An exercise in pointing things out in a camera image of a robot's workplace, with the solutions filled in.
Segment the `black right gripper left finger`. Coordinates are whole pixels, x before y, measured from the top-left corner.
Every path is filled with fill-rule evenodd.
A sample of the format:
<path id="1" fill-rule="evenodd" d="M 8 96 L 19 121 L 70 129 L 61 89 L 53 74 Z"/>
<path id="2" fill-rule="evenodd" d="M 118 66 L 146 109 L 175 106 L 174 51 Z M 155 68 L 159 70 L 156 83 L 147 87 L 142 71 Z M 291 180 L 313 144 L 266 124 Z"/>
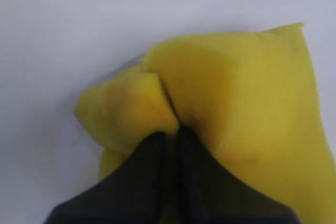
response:
<path id="1" fill-rule="evenodd" d="M 164 133 L 145 138 L 114 172 L 56 206 L 45 223 L 159 223 Z"/>

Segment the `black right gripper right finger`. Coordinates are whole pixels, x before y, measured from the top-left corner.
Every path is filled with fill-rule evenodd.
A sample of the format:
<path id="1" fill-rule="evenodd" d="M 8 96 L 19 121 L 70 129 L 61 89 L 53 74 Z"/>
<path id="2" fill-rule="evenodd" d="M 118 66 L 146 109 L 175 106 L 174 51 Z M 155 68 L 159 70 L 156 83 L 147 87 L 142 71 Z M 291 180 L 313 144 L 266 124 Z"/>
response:
<path id="1" fill-rule="evenodd" d="M 299 223 L 287 206 L 247 186 L 222 167 L 198 136 L 178 131 L 178 196 L 182 223 Z"/>

